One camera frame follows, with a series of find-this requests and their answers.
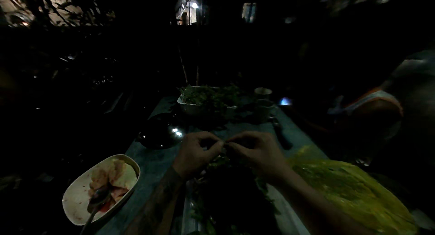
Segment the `hand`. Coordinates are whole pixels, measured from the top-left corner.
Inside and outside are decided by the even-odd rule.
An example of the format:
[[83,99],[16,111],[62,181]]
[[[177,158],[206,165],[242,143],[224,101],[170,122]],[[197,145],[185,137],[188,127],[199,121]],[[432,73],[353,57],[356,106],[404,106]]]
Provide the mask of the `hand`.
[[[205,146],[211,147],[204,151],[202,148]],[[223,146],[223,141],[210,132],[188,133],[183,138],[172,167],[183,180],[188,180],[219,155]]]
[[[252,149],[235,143],[242,141],[250,143]],[[270,133],[245,131],[231,137],[227,142],[229,143],[225,145],[226,149],[246,158],[256,174],[270,184],[282,181],[285,173],[291,170],[286,164],[275,138]]]

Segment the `blue table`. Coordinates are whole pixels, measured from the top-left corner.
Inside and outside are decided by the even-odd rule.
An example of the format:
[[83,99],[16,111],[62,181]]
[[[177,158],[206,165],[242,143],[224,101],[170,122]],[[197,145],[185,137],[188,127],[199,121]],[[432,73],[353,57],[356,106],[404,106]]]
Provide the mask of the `blue table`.
[[[160,100],[159,104],[155,107],[150,117],[167,113],[170,111],[173,102],[176,101],[175,97],[164,97]],[[312,142],[312,140],[301,130],[295,123],[286,116],[281,110],[277,110],[276,117],[283,126],[283,134],[290,139],[293,143],[293,148],[290,150],[283,150],[286,157],[294,156],[302,147],[310,146],[310,158],[327,159],[326,155]],[[264,123],[253,125],[249,123],[227,123],[226,129],[222,131],[212,131],[216,136],[225,140],[241,131],[265,131],[275,134],[271,123]],[[200,131],[194,127],[189,128],[189,132]],[[160,179],[165,174],[166,169],[171,165],[175,156],[178,153],[180,144],[168,149],[153,150],[147,149],[139,142],[133,141],[127,152],[125,153],[134,159],[140,166],[141,175],[136,184],[135,191],[130,199],[125,203],[120,210],[115,211],[113,217],[105,222],[104,226],[96,232],[98,235],[118,235],[121,234],[128,226],[133,217],[137,214],[139,209],[145,204],[149,195],[157,186]]]

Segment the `food in bowl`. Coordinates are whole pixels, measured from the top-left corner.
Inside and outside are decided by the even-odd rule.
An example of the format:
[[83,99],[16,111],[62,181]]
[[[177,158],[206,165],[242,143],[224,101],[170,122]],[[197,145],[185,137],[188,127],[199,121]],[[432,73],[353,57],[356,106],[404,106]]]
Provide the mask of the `food in bowl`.
[[136,172],[131,165],[126,164],[124,160],[113,159],[107,170],[102,168],[93,170],[91,180],[92,182],[89,183],[90,189],[88,191],[90,197],[94,195],[98,188],[110,183],[110,200],[100,209],[101,212],[107,212],[113,205],[122,199],[128,190],[133,188],[137,177]]

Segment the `plate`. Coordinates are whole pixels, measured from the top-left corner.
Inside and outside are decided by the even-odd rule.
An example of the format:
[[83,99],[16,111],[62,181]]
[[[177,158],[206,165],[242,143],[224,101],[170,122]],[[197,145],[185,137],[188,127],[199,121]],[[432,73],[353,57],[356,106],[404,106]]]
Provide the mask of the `plate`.
[[[79,176],[71,185],[67,188],[62,198],[62,206],[63,211],[67,215],[68,219],[77,226],[84,225],[86,221],[89,219],[90,214],[87,211],[87,205],[89,204],[89,195],[87,194],[89,188],[89,183],[92,181],[90,178],[92,176],[92,171],[96,168],[102,168],[104,170],[108,170],[109,164],[113,159],[124,160],[126,164],[129,164],[133,167],[136,172],[136,176],[138,177],[136,183],[139,180],[140,176],[140,168],[139,165],[129,156],[124,154],[117,154],[106,158],[100,163],[93,166],[91,169],[83,173]],[[122,203],[124,203],[128,197],[132,194],[134,187],[136,186],[134,183],[133,188],[128,190],[128,192],[120,199],[112,208],[110,208],[107,212],[98,211],[92,222],[99,220],[105,216],[111,214],[113,210],[119,207]]]

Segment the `cup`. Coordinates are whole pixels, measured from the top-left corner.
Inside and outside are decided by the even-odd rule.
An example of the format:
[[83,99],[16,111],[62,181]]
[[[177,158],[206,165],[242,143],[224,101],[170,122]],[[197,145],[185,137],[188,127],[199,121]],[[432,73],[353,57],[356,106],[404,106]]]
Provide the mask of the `cup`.
[[270,94],[272,94],[272,90],[258,87],[254,90],[254,94],[256,99],[269,99]]
[[256,123],[265,123],[269,121],[272,114],[275,114],[275,109],[276,106],[272,101],[267,99],[257,100],[252,117]]

